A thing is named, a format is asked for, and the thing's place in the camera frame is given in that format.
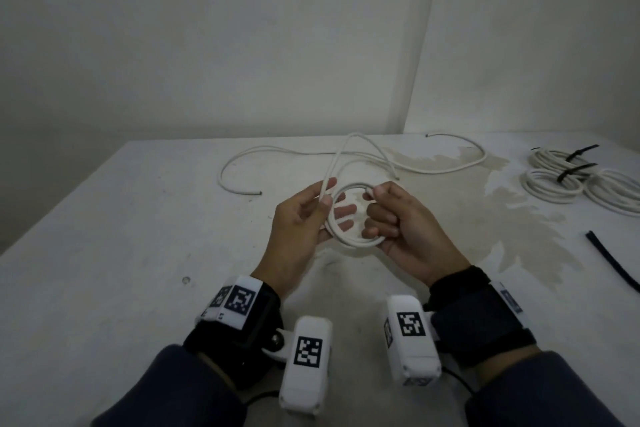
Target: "white cable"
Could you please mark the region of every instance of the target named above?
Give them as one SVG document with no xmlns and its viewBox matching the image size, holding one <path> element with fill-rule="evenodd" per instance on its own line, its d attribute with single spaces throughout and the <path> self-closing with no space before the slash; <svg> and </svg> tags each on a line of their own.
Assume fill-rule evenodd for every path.
<svg viewBox="0 0 640 427">
<path fill-rule="evenodd" d="M 572 158 L 571 162 L 567 162 L 566 158 L 570 155 L 568 152 L 561 150 L 540 148 L 536 149 L 536 151 L 529 156 L 529 162 L 533 167 L 538 169 L 556 171 L 556 176 L 579 165 L 589 164 L 588 161 L 579 156 Z M 593 173 L 593 168 L 590 168 L 576 172 L 575 176 L 580 180 L 584 180 Z"/>
<path fill-rule="evenodd" d="M 378 147 L 378 145 L 376 145 L 375 142 L 373 142 L 373 140 L 369 139 L 366 135 L 363 135 L 361 133 L 350 133 L 349 135 L 347 135 L 346 139 L 344 140 L 344 144 L 342 145 L 342 147 L 340 148 L 340 150 L 338 150 L 337 152 L 300 152 L 300 151 L 296 151 L 296 150 L 290 150 L 290 149 L 285 149 L 283 147 L 276 147 L 276 146 L 270 146 L 270 145 L 261 145 L 261 146 L 255 146 L 255 147 L 251 147 L 248 149 L 243 150 L 242 152 L 239 152 L 238 154 L 236 154 L 235 156 L 233 156 L 231 159 L 229 159 L 227 161 L 227 163 L 225 165 L 222 166 L 222 168 L 220 169 L 220 172 L 218 173 L 218 185 L 228 191 L 228 192 L 232 192 L 234 194 L 244 194 L 244 195 L 248 195 L 248 196 L 260 196 L 262 194 L 262 191 L 260 190 L 239 190 L 239 189 L 233 189 L 231 187 L 228 187 L 224 184 L 224 181 L 222 179 L 222 174 L 225 172 L 225 169 L 227 169 L 227 167 L 229 166 L 229 164 L 231 164 L 232 162 L 236 161 L 237 159 L 241 158 L 242 156 L 254 153 L 254 152 L 265 152 L 265 151 L 276 151 L 276 152 L 285 152 L 285 153 L 291 153 L 291 154 L 296 154 L 296 155 L 330 155 L 330 154 L 335 154 L 331 164 L 329 165 L 329 168 L 327 169 L 326 174 L 324 175 L 324 180 L 323 180 L 323 184 L 322 184 L 322 189 L 320 191 L 320 196 L 323 196 L 324 193 L 326 192 L 326 186 L 327 183 L 329 182 L 329 179 L 332 177 L 332 173 L 335 171 L 335 166 L 338 163 L 338 159 L 340 159 L 340 156 L 342 154 L 348 154 L 348 155 L 357 155 L 357 156 L 361 156 L 361 157 L 366 157 L 369 158 L 371 160 L 375 160 L 376 162 L 382 162 L 384 164 L 387 164 L 389 167 L 389 170 L 391 172 L 391 174 L 393 175 L 393 177 L 395 179 L 399 179 L 398 174 L 396 172 L 396 167 L 399 169 L 403 169 L 404 171 L 409 171 L 409 172 L 415 172 L 417 174 L 447 174 L 448 172 L 456 172 L 456 171 L 460 171 L 462 169 L 466 169 L 467 167 L 471 167 L 472 165 L 477 165 L 477 164 L 481 164 L 482 162 L 484 162 L 484 160 L 487 157 L 487 153 L 484 150 L 484 148 L 478 144 L 476 141 L 468 139 L 467 137 L 462 137 L 460 135 L 455 135 L 453 133 L 442 133 L 442 132 L 438 132 L 438 133 L 430 133 L 427 135 L 427 137 L 431 137 L 434 135 L 449 135 L 451 137 L 457 137 L 458 139 L 462 139 L 462 140 L 466 140 L 467 142 L 469 142 L 470 144 L 473 144 L 474 146 L 476 146 L 480 152 L 482 153 L 482 156 L 480 158 L 478 158 L 477 160 L 473 161 L 473 162 L 469 162 L 467 164 L 461 164 L 457 167 L 452 167 L 451 169 L 443 169 L 443 170 L 439 170 L 439 171 L 429 171 L 427 169 L 417 169 L 415 167 L 411 167 L 409 165 L 404 165 L 404 164 L 400 164 L 398 162 L 394 162 L 393 160 L 389 159 L 388 156 L 383 152 L 383 150 Z M 368 152 L 359 152 L 359 151 L 345 151 L 344 148 L 346 148 L 347 142 L 349 142 L 349 140 L 352 137 L 360 137 L 364 140 L 366 140 L 367 142 L 369 142 L 373 147 L 375 147 L 379 152 L 380 152 L 380 156 L 377 156 L 375 154 L 371 154 Z M 367 190 L 367 192 L 372 192 L 371 189 L 373 188 L 373 186 L 371 184 L 365 183 L 365 182 L 356 182 L 356 183 L 349 183 L 347 185 L 343 185 L 341 187 L 336 186 L 336 188 L 334 188 L 334 190 L 332 191 L 331 195 L 332 197 L 334 197 L 334 204 L 335 204 L 335 198 L 340 196 L 343 192 L 349 190 L 349 189 L 353 189 L 353 188 L 364 188 L 365 190 Z M 338 240 L 340 240 L 340 242 L 342 242 L 343 244 L 347 245 L 347 246 L 353 246 L 356 248 L 366 248 L 366 247 L 370 247 L 370 246 L 375 246 L 378 245 L 379 243 L 382 243 L 384 241 L 384 237 L 378 237 L 375 239 L 366 239 L 366 238 L 362 238 L 362 237 L 349 237 L 347 236 L 338 226 L 337 221 L 335 220 L 335 216 L 333 216 L 333 213 L 329 213 L 329 218 L 327 219 L 326 223 L 325 223 L 325 227 L 326 229 L 334 236 L 336 237 Z"/>
<path fill-rule="evenodd" d="M 602 169 L 584 183 L 584 194 L 614 213 L 640 218 L 640 183 L 613 169 Z"/>
<path fill-rule="evenodd" d="M 548 169 L 529 169 L 520 176 L 520 184 L 532 196 L 549 203 L 568 204 L 584 190 L 582 183 L 571 174 L 557 182 L 560 172 Z"/>
</svg>

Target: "white wall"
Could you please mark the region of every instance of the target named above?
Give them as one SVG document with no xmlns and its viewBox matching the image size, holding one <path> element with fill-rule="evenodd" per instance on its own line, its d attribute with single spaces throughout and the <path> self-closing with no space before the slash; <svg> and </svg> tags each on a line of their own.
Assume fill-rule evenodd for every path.
<svg viewBox="0 0 640 427">
<path fill-rule="evenodd" d="M 431 0 L 0 0 L 0 253 L 128 139 L 402 130 Z"/>
<path fill-rule="evenodd" d="M 640 149 L 640 0 L 433 0 L 405 132 L 598 128 Z"/>
</svg>

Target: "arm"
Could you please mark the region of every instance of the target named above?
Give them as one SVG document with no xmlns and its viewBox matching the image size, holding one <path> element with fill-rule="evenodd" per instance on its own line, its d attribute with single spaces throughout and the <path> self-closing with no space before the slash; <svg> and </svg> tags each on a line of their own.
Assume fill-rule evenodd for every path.
<svg viewBox="0 0 640 427">
<path fill-rule="evenodd" d="M 336 182 L 332 178 L 328 187 Z M 321 185 L 322 182 L 317 182 L 277 206 L 267 249 L 252 272 L 280 300 L 298 285 L 316 245 L 331 238 L 321 226 L 333 203 L 329 196 L 319 202 Z M 333 209 L 336 218 L 355 211 L 355 204 Z M 340 224 L 345 231 L 352 226 L 352 220 Z M 244 424 L 246 407 L 236 393 L 233 378 L 225 370 L 224 357 L 216 363 L 204 353 L 192 355 L 182 346 L 167 346 L 140 381 L 95 418 L 92 426 L 239 427 Z"/>
<path fill-rule="evenodd" d="M 433 214 L 394 183 L 373 191 L 362 236 L 386 237 L 380 248 L 431 289 L 429 304 L 460 299 L 460 288 L 454 297 L 456 287 L 448 286 L 468 276 L 471 265 Z M 533 344 L 498 353 L 474 370 L 482 388 L 465 407 L 472 427 L 621 425 L 564 359 Z"/>
</svg>

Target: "dark blue sleeve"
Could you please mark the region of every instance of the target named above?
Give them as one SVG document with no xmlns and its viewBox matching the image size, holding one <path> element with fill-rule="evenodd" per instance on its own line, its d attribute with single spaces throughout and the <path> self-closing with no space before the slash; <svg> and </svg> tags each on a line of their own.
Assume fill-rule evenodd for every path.
<svg viewBox="0 0 640 427">
<path fill-rule="evenodd" d="M 621 427 L 560 355 L 546 352 L 508 368 L 466 406 L 469 427 Z"/>
<path fill-rule="evenodd" d="M 167 346 L 140 381 L 91 423 L 94 427 L 240 427 L 246 407 L 227 384 L 182 346 Z"/>
</svg>

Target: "table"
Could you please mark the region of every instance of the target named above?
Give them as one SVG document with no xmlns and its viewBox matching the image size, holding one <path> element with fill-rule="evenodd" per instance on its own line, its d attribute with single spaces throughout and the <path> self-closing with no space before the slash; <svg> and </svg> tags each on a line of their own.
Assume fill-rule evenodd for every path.
<svg viewBox="0 0 640 427">
<path fill-rule="evenodd" d="M 432 208 L 471 261 L 508 287 L 541 347 L 560 352 L 622 422 L 640 424 L 640 296 L 584 237 L 594 230 L 640 278 L 640 220 L 585 196 L 573 204 L 545 203 L 518 184 L 532 147 L 599 143 L 591 160 L 636 178 L 640 155 L 586 132 L 470 137 L 492 154 L 485 164 L 438 176 L 401 172 L 401 184 Z M 452 137 L 373 138 L 397 160 L 422 166 L 475 156 Z M 261 153 L 237 161 L 225 179 L 255 184 L 260 197 L 219 188 L 220 166 L 257 144 L 319 151 L 342 139 L 125 145 L 0 258 L 0 422 L 86 425 L 116 402 L 163 346 L 184 339 L 226 277 L 254 268 L 276 204 L 322 179 L 330 156 Z M 354 141 L 351 148 L 367 146 Z M 347 156 L 341 162 L 340 178 L 388 180 L 378 165 Z M 318 249 L 284 302 L 286 326 L 303 314 L 333 322 L 330 389 L 318 425 L 465 424 L 467 393 L 453 378 L 426 389 L 391 383 L 379 316 L 387 294 L 398 293 L 428 297 L 377 251 L 333 243 Z M 274 369 L 243 396 L 279 387 L 281 375 Z M 292 422 L 274 399 L 265 399 L 250 408 L 247 425 Z"/>
</svg>

